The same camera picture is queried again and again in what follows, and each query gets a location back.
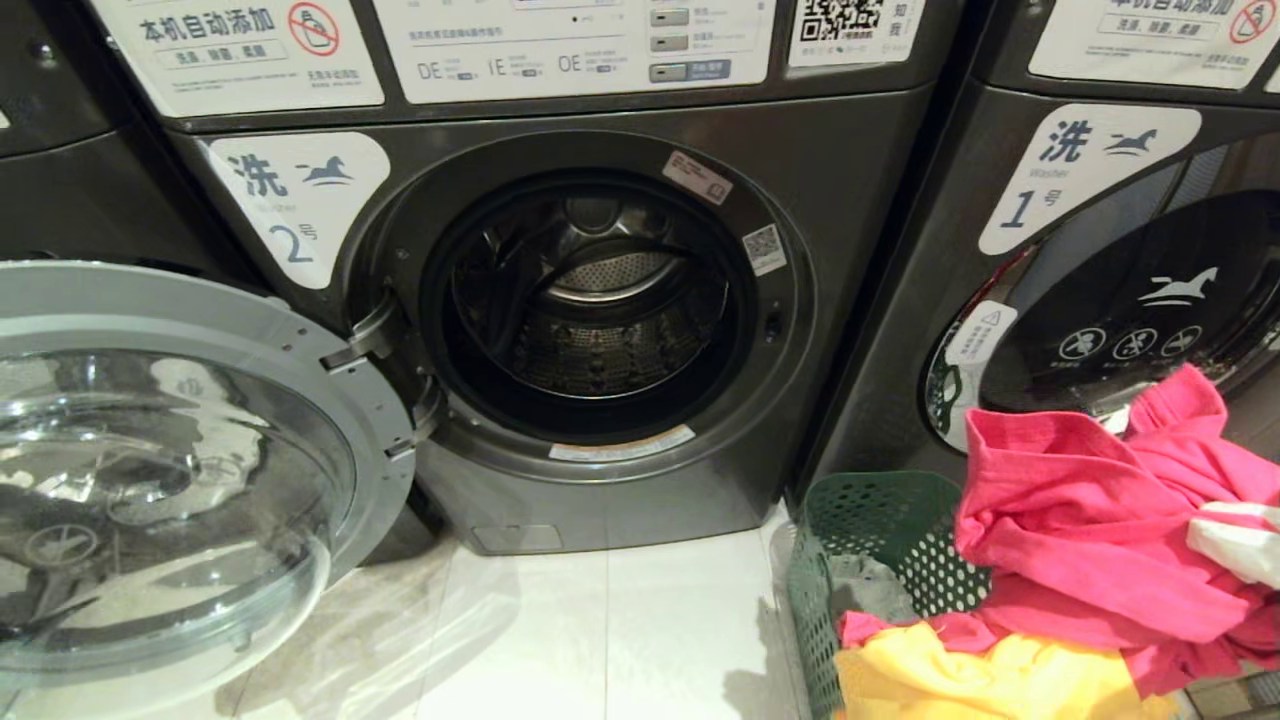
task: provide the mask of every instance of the tile floor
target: tile floor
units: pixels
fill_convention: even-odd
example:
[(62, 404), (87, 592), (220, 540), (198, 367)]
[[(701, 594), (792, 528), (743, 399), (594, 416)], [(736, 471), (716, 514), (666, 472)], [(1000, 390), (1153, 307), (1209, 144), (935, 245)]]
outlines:
[(786, 512), (759, 530), (572, 555), (358, 570), (183, 720), (804, 720), (780, 611)]

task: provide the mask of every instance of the plastic basket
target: plastic basket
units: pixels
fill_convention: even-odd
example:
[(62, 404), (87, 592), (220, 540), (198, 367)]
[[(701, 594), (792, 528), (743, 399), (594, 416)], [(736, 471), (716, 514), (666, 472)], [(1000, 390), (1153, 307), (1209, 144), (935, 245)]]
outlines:
[(841, 473), (805, 495), (796, 546), (787, 569), (787, 596), (813, 720), (844, 707), (835, 656), (840, 650), (831, 611), (833, 580), (845, 556), (870, 555), (888, 565), (922, 618), (972, 610), (987, 597), (989, 575), (955, 551), (952, 512), (960, 489), (923, 471)]

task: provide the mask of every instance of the warning label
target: warning label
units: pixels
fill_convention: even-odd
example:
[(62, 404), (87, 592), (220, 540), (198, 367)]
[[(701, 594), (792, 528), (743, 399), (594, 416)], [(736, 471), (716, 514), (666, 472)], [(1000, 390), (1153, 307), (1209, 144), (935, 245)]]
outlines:
[(1239, 90), (1280, 40), (1275, 15), (1276, 0), (1057, 3), (1029, 70)]
[(165, 117), (383, 102), (351, 0), (91, 3)]

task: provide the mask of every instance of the qr code sticker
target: qr code sticker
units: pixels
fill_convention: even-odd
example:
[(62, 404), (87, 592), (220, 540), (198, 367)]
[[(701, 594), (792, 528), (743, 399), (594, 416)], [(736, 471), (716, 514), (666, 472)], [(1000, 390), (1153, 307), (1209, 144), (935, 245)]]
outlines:
[(787, 254), (782, 250), (782, 236), (778, 225), (765, 225), (742, 238), (746, 259), (751, 261), (755, 277), (772, 273), (787, 265)]
[(883, 8), (884, 0), (804, 0), (800, 42), (869, 38)]

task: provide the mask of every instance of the front-loading washing machine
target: front-loading washing machine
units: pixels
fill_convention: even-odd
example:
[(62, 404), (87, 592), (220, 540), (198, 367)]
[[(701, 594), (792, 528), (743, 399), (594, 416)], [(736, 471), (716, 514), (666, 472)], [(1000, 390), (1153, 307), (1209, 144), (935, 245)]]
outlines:
[(1280, 455), (1275, 5), (988, 10), (805, 479), (963, 482), (968, 409), (1119, 432), (1184, 363), (1228, 398), (1229, 438)]
[(123, 716), (283, 642), (410, 491), (408, 411), (279, 299), (65, 3), (0, 9), (0, 715)]
[(384, 350), (484, 553), (762, 521), (959, 14), (91, 5), (282, 296)]

